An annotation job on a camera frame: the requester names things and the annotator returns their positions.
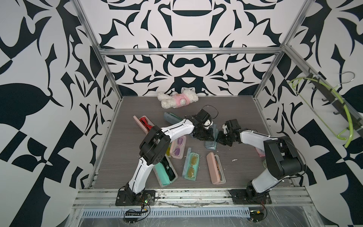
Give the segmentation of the grey case white glasses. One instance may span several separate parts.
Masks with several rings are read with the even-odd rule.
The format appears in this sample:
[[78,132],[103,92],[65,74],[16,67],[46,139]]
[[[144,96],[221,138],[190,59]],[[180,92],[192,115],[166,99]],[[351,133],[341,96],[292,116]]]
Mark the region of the grey case white glasses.
[[205,148],[209,149],[209,150],[216,150],[216,147],[217,147],[216,139],[217,139],[217,136],[218,136],[218,128],[217,128],[216,124],[212,125],[211,128],[213,129],[214,140],[213,141],[206,141],[205,142]]

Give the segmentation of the pink case thin glasses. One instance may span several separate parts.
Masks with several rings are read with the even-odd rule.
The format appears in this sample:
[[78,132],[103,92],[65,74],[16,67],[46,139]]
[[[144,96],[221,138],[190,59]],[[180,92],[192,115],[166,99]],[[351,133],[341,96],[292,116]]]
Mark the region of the pink case thin glasses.
[[226,178],[223,172],[219,156],[217,154],[214,154],[213,152],[210,152],[207,155],[207,164],[212,184],[214,185],[225,184]]

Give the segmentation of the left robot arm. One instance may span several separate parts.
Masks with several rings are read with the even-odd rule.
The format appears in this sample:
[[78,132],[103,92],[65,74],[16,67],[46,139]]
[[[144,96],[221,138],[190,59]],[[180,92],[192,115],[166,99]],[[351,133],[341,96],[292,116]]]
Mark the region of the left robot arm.
[[186,116],[171,126],[153,126],[140,144],[138,166],[132,179],[124,187],[129,197],[135,197],[145,190],[151,170],[164,158],[171,142],[189,134],[200,141],[213,141],[212,125],[211,115],[201,109],[196,115]]

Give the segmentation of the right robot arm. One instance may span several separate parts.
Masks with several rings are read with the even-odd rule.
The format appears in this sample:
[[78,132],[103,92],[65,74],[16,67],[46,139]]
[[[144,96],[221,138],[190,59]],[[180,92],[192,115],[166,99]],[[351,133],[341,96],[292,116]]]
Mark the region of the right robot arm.
[[234,142],[247,144],[262,151],[266,169],[246,188],[248,197],[257,197],[270,191],[286,178],[306,170],[306,164],[288,136],[272,137],[254,130],[242,128],[236,119],[225,122],[218,132],[217,142],[232,146]]

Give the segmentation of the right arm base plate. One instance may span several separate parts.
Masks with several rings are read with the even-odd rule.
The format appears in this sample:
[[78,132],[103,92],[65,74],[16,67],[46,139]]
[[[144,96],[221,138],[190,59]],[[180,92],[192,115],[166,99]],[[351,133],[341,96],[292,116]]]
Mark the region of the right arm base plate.
[[269,193],[259,194],[253,191],[252,188],[247,189],[231,189],[229,191],[234,204],[256,205],[256,204],[271,204]]

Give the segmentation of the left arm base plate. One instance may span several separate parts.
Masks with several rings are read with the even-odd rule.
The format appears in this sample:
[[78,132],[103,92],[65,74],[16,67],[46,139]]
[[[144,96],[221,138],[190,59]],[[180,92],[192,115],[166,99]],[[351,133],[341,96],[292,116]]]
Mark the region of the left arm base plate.
[[119,190],[116,196],[115,206],[139,206],[144,203],[153,204],[155,196],[155,190],[144,190],[139,194],[134,194],[132,191]]

